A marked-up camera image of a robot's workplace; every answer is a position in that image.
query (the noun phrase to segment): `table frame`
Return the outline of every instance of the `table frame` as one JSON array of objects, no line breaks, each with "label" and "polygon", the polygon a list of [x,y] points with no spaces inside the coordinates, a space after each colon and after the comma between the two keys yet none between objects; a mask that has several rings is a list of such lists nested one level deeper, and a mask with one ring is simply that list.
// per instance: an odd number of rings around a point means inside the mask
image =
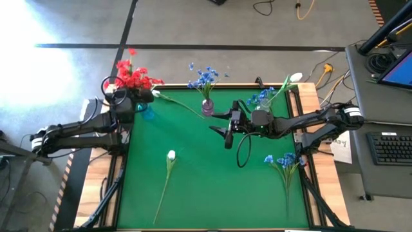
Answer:
[{"label": "table frame", "polygon": [[[275,86],[280,87],[279,83],[267,83],[265,86]],[[168,84],[165,86],[159,86],[158,89],[177,89],[177,88],[186,88],[186,85],[183,84]],[[249,83],[240,83],[240,84],[218,84],[216,88],[256,88],[258,89],[258,84],[249,84]],[[317,94],[315,86],[313,83],[301,83],[298,84],[298,87],[290,91],[286,95],[288,111],[290,116],[298,116],[304,113],[309,113],[314,110],[319,109],[319,101],[317,100]],[[315,131],[319,126],[312,126],[307,129],[307,131]],[[323,144],[320,147],[323,151],[330,151],[328,145]],[[91,152],[91,159],[101,154],[101,150],[93,149]],[[82,190],[82,196],[80,199],[79,208],[77,210],[77,217],[75,220],[75,226],[81,225],[85,222],[88,216],[93,212],[97,207],[98,202],[100,201],[98,197],[98,192],[96,192],[96,186],[100,187],[101,179],[108,174],[108,181],[106,183],[111,183],[118,174],[120,169],[120,164],[124,161],[125,166],[127,162],[127,156],[123,157],[102,157],[95,161],[94,164],[91,164],[88,167],[86,173],[86,178],[84,182],[84,187]],[[332,208],[332,210],[338,215],[338,217],[345,223],[349,224],[349,218],[346,212],[346,206],[344,205],[341,188],[339,184],[339,179],[337,178],[337,172],[335,165],[333,163],[333,157],[330,155],[325,155],[322,153],[316,153],[306,157],[309,165],[305,167],[307,175],[311,178],[312,183],[315,188],[323,194],[323,198]],[[315,226],[327,226],[331,225],[328,219],[325,218],[324,213],[319,209],[316,204],[313,196],[308,192],[306,187],[302,184],[303,197],[305,201],[306,215],[308,217],[308,224],[310,227]],[[107,206],[104,214],[98,223],[99,226],[110,226],[116,229],[117,227],[117,218],[120,207],[122,194],[122,185],[118,191],[113,195],[110,200],[109,205]]]}]

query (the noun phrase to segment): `keyboard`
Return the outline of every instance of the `keyboard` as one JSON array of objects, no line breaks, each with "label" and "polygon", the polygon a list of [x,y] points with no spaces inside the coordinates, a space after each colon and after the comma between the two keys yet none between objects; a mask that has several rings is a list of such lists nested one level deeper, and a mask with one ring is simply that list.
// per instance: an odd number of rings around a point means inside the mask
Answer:
[{"label": "keyboard", "polygon": [[366,134],[374,163],[412,166],[412,136],[387,134],[390,133]]}]

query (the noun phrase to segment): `white tulip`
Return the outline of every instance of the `white tulip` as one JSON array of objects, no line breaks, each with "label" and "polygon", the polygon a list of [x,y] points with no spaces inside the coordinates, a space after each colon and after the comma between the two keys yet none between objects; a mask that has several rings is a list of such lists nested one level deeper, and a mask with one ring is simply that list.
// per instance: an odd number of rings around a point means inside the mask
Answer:
[{"label": "white tulip", "polygon": [[302,79],[302,77],[303,77],[302,73],[295,73],[290,77],[289,80],[292,81],[292,82],[298,82]]},{"label": "white tulip", "polygon": [[158,90],[152,90],[152,94],[153,94],[153,96],[155,96],[155,97],[159,97],[160,91],[158,91]]},{"label": "white tulip", "polygon": [[167,158],[171,161],[174,161],[174,159],[176,158],[176,152],[174,152],[173,150],[170,150],[169,153],[167,154]]}]

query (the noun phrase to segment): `green mat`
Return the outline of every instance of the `green mat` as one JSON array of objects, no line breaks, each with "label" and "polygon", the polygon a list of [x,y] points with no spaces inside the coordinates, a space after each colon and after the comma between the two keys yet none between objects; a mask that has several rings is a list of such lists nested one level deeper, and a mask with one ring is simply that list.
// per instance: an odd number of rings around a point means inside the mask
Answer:
[{"label": "green mat", "polygon": [[[161,90],[201,113],[202,97],[196,90]],[[215,112],[226,112],[235,99],[247,100],[259,90],[221,90],[211,93]],[[288,117],[285,96],[273,104],[275,116]],[[227,127],[229,121],[194,113],[172,102],[155,99],[154,119],[137,114],[131,136],[126,176],[118,218],[119,229],[247,229],[307,228],[308,221],[298,172],[290,187],[290,215],[286,216],[285,189],[278,172],[263,163],[294,152],[292,136],[279,140],[252,138],[252,154],[244,168],[236,165],[242,134],[234,135],[233,148],[209,126]],[[241,158],[247,155],[247,140]],[[166,155],[176,151],[156,224],[166,177]]]}]

